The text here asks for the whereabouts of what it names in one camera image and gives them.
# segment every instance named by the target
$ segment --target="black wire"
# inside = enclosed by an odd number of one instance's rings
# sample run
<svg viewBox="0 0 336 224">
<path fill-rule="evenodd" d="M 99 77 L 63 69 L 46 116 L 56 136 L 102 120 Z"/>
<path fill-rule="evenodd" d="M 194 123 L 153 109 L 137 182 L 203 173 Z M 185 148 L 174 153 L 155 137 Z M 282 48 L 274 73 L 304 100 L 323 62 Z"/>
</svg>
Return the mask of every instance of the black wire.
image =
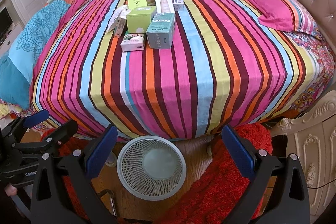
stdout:
<svg viewBox="0 0 336 224">
<path fill-rule="evenodd" d="M 325 185 L 322 185 L 322 186 L 320 186 L 320 187 L 307 187 L 308 189 L 320 189 L 320 188 L 322 188 L 322 187 L 324 187 L 324 186 L 326 186 L 326 185 L 328 185 L 328 184 L 330 184 L 330 183 L 332 183 L 332 182 L 334 182 L 336 179 L 334 179 L 334 180 L 332 180 L 332 181 L 330 181 L 330 182 L 328 182 L 328 183 L 326 183 Z"/>
</svg>

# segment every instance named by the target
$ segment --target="striped bedsheet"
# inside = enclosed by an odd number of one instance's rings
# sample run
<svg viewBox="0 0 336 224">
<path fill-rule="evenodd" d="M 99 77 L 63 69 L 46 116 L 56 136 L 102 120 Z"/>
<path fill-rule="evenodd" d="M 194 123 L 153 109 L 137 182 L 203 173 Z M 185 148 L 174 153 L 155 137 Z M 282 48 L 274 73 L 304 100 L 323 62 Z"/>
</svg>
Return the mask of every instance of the striped bedsheet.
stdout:
<svg viewBox="0 0 336 224">
<path fill-rule="evenodd" d="M 44 49 L 32 103 L 49 126 L 72 118 L 89 137 L 113 123 L 119 141 L 189 139 L 302 111 L 333 75 L 325 41 L 260 25 L 246 0 L 184 0 L 171 50 L 122 53 L 106 29 L 125 3 L 85 0 Z"/>
</svg>

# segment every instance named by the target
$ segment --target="carved wooden cabinet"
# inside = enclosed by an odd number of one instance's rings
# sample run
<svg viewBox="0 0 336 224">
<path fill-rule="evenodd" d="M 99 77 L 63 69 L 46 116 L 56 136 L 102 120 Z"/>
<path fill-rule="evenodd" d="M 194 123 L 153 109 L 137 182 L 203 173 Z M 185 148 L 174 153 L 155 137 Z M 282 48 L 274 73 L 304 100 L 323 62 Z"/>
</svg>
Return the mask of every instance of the carved wooden cabinet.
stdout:
<svg viewBox="0 0 336 224">
<path fill-rule="evenodd" d="M 305 115 L 282 119 L 272 137 L 287 135 L 286 155 L 295 153 L 305 172 L 308 187 L 320 187 L 336 178 L 336 91 L 327 93 Z M 308 189 L 310 220 L 322 214 L 336 193 L 336 181 L 320 189 Z"/>
</svg>

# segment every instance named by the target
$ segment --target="human hand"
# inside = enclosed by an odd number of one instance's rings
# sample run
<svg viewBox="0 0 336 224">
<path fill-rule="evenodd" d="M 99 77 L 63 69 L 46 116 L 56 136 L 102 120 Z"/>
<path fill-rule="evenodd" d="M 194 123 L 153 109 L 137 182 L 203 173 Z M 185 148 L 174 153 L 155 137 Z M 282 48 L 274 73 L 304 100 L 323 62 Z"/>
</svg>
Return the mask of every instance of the human hand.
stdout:
<svg viewBox="0 0 336 224">
<path fill-rule="evenodd" d="M 7 194 L 7 196 L 13 196 L 13 195 L 16 195 L 17 194 L 17 188 L 15 188 L 13 185 L 11 184 L 8 184 L 6 187 L 5 187 L 5 192 Z"/>
</svg>

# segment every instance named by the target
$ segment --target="striped pillow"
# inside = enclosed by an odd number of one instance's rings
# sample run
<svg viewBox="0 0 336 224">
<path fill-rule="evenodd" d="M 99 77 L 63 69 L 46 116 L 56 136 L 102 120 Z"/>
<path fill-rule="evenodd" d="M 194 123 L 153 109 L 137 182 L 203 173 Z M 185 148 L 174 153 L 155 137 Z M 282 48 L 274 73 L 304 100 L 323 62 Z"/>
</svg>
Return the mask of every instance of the striped pillow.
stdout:
<svg viewBox="0 0 336 224">
<path fill-rule="evenodd" d="M 261 25 L 285 31 L 303 32 L 321 39 L 317 23 L 307 9 L 297 0 L 248 0 L 262 15 L 258 17 Z"/>
</svg>

